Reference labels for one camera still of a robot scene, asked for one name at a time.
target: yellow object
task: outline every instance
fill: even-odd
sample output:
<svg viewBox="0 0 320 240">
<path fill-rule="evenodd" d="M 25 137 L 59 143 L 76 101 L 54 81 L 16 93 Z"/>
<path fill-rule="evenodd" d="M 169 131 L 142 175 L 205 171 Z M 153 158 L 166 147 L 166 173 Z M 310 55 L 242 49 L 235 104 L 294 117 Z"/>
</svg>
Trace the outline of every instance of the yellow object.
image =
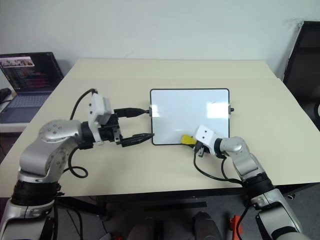
<svg viewBox="0 0 320 240">
<path fill-rule="evenodd" d="M 192 136 L 182 135 L 181 143 L 185 144 L 185 145 L 195 145 L 196 144 L 196 140 Z"/>
</svg>

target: white wall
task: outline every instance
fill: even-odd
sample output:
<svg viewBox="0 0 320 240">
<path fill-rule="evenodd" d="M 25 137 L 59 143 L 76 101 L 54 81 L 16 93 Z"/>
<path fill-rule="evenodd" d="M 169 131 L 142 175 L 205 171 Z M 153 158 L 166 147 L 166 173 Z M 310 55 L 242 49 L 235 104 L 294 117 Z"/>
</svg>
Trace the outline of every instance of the white wall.
<svg viewBox="0 0 320 240">
<path fill-rule="evenodd" d="M 64 73 L 81 57 L 266 60 L 281 77 L 302 20 L 319 0 L 0 0 L 0 52 L 52 51 Z"/>
</svg>

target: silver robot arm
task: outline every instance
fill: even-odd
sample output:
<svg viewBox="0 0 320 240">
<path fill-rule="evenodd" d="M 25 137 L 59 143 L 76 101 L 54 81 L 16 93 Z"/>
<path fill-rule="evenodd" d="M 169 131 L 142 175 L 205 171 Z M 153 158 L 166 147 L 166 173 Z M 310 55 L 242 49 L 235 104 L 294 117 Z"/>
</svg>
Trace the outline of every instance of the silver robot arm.
<svg viewBox="0 0 320 240">
<path fill-rule="evenodd" d="M 260 210 L 256 220 L 261 234 L 272 240 L 309 239 L 302 234 L 301 224 L 293 210 L 241 137 L 220 138 L 217 132 L 201 125 L 194 138 L 206 146 L 211 155 L 232 158 L 246 194 L 252 205 Z"/>
<path fill-rule="evenodd" d="M 88 121 L 54 120 L 44 125 L 20 157 L 18 181 L 0 222 L 0 240 L 51 239 L 52 232 L 46 231 L 54 229 L 54 221 L 48 214 L 55 198 L 63 194 L 58 181 L 70 154 L 103 141 L 127 147 L 150 139 L 153 136 L 150 133 L 123 138 L 118 123 L 120 117 L 135 117 L 145 112 L 139 108 L 122 108 L 112 113 L 109 100 L 93 93 Z"/>
</svg>

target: white board surface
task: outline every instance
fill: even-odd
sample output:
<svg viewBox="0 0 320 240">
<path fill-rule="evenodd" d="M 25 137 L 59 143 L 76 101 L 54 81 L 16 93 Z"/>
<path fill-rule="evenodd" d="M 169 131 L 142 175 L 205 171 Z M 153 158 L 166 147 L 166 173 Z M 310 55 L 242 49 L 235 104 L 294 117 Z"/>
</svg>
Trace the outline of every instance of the white board surface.
<svg viewBox="0 0 320 240">
<path fill-rule="evenodd" d="M 152 89 L 150 103 L 155 145 L 180 144 L 199 125 L 229 137 L 228 89 Z"/>
</svg>

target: laptop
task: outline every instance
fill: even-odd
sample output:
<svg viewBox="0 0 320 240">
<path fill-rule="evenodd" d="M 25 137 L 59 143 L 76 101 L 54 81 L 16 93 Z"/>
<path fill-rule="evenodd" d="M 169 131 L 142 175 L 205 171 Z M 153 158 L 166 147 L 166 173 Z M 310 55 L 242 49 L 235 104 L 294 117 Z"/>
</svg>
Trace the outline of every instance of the laptop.
<svg viewBox="0 0 320 240">
<path fill-rule="evenodd" d="M 52 52 L 0 54 L 0 69 L 17 94 L 1 124 L 29 123 L 64 78 Z"/>
</svg>

